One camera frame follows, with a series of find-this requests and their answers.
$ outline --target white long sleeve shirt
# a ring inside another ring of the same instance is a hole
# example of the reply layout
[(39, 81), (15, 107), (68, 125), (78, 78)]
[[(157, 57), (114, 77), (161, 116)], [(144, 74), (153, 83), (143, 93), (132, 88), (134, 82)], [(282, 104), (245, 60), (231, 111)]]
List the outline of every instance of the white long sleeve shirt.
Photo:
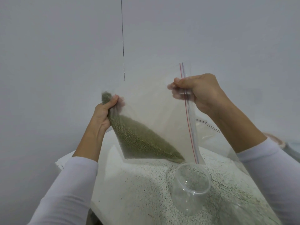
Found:
[[(237, 155), (282, 223), (300, 224), (300, 163), (271, 139)], [(93, 160), (70, 158), (29, 224), (84, 225), (97, 171)]]

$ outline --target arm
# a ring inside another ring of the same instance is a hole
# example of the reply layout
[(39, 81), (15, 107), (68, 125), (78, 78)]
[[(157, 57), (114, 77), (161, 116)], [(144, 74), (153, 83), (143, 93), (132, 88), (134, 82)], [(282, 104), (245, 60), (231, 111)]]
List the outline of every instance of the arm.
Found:
[(174, 79), (173, 97), (191, 89), (197, 108), (219, 127), (265, 199), (284, 224), (300, 221), (300, 164), (282, 151), (240, 111), (212, 74)]
[(95, 108), (92, 119), (72, 158), (66, 163), (40, 201), (29, 224), (85, 224), (105, 131), (110, 127), (108, 109), (118, 96)]

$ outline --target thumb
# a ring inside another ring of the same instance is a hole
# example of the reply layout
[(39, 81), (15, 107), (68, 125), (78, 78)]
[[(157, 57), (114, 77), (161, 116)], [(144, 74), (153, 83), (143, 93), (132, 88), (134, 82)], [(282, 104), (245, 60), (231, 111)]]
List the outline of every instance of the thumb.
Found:
[(119, 97), (117, 95), (114, 95), (109, 102), (107, 102), (106, 104), (103, 105), (103, 108), (107, 109), (107, 110), (110, 109), (110, 108), (112, 108), (114, 105), (117, 104), (118, 98)]
[(175, 78), (174, 84), (179, 88), (192, 89), (194, 86), (194, 79), (188, 77), (183, 79)]

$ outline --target right hand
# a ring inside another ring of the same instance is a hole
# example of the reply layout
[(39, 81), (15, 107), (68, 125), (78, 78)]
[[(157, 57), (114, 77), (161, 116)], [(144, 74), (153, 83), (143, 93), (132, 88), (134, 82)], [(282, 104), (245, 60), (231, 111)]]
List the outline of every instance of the right hand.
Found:
[(215, 75), (211, 73), (183, 79), (175, 78), (174, 82), (168, 85), (168, 89), (172, 89), (173, 97), (176, 99), (184, 97), (182, 89), (191, 89), (197, 108), (208, 116), (218, 115), (220, 105), (230, 101)]

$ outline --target red line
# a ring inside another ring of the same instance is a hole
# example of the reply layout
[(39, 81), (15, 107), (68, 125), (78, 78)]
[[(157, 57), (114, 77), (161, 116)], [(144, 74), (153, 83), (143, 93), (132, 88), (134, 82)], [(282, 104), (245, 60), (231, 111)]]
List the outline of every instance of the red line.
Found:
[[(181, 75), (181, 79), (182, 79), (181, 63), (179, 63), (179, 68), (180, 68), (180, 75)], [(188, 123), (189, 119), (188, 119), (188, 111), (187, 111), (186, 100), (185, 100), (185, 113), (187, 115), (187, 125), (188, 125), (188, 130), (189, 130), (189, 133), (190, 133), (190, 125)], [(195, 151), (194, 151), (194, 147), (193, 147), (192, 135), (191, 134), (190, 134), (190, 142), (192, 144), (192, 149), (193, 149), (193, 154), (194, 154), (194, 158), (195, 158), (195, 163), (197, 163), (196, 156), (195, 156)]]

